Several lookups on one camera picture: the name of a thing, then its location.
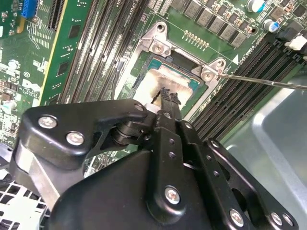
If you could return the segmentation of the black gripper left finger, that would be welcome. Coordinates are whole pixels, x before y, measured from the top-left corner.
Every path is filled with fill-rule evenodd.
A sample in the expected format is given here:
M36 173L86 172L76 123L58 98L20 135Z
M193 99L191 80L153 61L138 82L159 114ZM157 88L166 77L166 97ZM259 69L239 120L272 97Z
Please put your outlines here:
M170 94L160 90L156 112L133 99L28 109L12 160L51 213L73 185L133 153L148 151L147 208L155 220L180 220L187 200L182 192L182 142Z

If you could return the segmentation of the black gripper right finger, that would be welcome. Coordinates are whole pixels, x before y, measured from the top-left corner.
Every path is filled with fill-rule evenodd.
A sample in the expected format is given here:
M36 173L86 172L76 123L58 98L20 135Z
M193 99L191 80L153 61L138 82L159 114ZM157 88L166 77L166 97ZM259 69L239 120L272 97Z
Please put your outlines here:
M297 230L292 214L218 141L202 142L180 115L180 101L170 94L183 139L184 158L195 168L205 208L214 230Z

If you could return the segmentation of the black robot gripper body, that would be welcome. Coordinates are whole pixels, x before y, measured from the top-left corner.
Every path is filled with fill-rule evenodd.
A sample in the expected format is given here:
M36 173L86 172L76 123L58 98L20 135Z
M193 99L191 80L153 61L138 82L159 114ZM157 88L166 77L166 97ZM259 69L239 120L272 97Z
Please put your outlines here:
M195 172L184 168L184 216L164 225L147 205L150 160L148 151L133 153L70 187L51 211L49 230L226 230L228 226L205 201Z

